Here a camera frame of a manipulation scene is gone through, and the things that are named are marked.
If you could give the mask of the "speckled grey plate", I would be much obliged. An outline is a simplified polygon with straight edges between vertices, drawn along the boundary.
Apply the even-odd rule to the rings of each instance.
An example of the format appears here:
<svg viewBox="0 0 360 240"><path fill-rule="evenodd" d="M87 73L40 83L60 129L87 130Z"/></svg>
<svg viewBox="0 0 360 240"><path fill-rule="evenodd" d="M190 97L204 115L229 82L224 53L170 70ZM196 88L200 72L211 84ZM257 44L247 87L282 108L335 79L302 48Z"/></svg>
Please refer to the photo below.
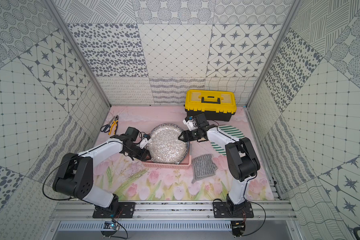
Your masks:
<svg viewBox="0 0 360 240"><path fill-rule="evenodd" d="M178 137L183 129L172 123L156 126L150 133L151 142L147 149L151 160L158 164L179 165L189 153L190 144L180 141Z"/></svg>

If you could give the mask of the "green striped plate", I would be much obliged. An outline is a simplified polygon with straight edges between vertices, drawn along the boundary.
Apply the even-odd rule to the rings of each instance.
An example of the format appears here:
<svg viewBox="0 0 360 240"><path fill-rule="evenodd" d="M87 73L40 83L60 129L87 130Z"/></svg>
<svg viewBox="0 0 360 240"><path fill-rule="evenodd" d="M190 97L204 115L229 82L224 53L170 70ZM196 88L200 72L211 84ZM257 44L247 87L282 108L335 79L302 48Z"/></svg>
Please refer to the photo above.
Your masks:
<svg viewBox="0 0 360 240"><path fill-rule="evenodd" d="M238 142L239 139L243 139L245 135L236 127L223 125L209 129L207 131L207 137L214 150L225 156L225 146L229 143Z"/></svg>

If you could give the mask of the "grey knitted cloth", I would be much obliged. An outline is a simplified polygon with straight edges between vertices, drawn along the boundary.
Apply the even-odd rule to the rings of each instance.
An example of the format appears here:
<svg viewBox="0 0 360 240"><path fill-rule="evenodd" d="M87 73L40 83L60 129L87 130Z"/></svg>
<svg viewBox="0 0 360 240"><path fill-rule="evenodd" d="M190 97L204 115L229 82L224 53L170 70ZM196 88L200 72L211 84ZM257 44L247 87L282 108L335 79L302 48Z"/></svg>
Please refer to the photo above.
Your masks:
<svg viewBox="0 0 360 240"><path fill-rule="evenodd" d="M194 175L192 184L214 176L216 174L216 170L218 169L217 165L213 162L212 154L205 154L194 158L192 160L192 168Z"/></svg>

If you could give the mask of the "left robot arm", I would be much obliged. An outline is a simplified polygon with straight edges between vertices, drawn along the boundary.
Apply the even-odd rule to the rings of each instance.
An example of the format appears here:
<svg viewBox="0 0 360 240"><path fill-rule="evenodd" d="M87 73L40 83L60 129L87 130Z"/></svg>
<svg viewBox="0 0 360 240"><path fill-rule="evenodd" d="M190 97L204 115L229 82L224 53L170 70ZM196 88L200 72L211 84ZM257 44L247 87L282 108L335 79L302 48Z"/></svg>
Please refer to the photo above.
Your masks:
<svg viewBox="0 0 360 240"><path fill-rule="evenodd" d="M78 154L64 155L53 182L53 190L72 198L77 198L95 206L93 218L115 218L126 214L131 218L134 204L123 206L116 194L105 191L94 184L94 169L116 154L127 155L132 160L146 162L151 159L146 145L151 142L151 136L142 134L142 139L136 143L140 132L129 127L122 135L113 135L104 143Z"/></svg>

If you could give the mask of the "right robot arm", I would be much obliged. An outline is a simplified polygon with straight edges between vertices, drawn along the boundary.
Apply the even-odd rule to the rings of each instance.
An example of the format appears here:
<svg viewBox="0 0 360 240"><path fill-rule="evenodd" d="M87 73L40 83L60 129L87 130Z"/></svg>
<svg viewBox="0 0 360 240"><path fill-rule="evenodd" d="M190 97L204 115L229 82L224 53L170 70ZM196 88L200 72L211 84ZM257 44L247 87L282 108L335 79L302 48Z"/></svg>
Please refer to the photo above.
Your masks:
<svg viewBox="0 0 360 240"><path fill-rule="evenodd" d="M253 218L252 204L246 193L261 164L250 139L234 137L219 126L211 125L204 114L188 116L183 123L188 129L179 135L178 140L186 143L209 141L225 150L228 169L234 178L226 198L227 214L234 218Z"/></svg>

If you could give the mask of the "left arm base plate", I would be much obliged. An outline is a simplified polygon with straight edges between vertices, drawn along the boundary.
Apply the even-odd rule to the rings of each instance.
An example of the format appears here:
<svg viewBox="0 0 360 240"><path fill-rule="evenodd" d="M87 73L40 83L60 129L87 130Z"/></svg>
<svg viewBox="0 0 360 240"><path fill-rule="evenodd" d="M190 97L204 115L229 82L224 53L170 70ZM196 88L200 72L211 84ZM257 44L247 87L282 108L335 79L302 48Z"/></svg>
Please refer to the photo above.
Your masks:
<svg viewBox="0 0 360 240"><path fill-rule="evenodd" d="M94 219L131 219L135 212L135 202L115 202L108 208L95 206Z"/></svg>

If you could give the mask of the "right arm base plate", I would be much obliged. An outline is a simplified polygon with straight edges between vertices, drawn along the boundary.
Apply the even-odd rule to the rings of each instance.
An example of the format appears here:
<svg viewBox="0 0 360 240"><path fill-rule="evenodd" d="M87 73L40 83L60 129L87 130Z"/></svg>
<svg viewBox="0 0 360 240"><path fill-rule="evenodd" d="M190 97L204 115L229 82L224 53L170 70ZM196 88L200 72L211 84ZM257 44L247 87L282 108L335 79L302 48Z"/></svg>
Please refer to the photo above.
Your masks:
<svg viewBox="0 0 360 240"><path fill-rule="evenodd" d="M213 201L213 212L216 219L237 218L243 219L254 218L253 207L249 201L245 201L239 205L233 205L231 202Z"/></svg>

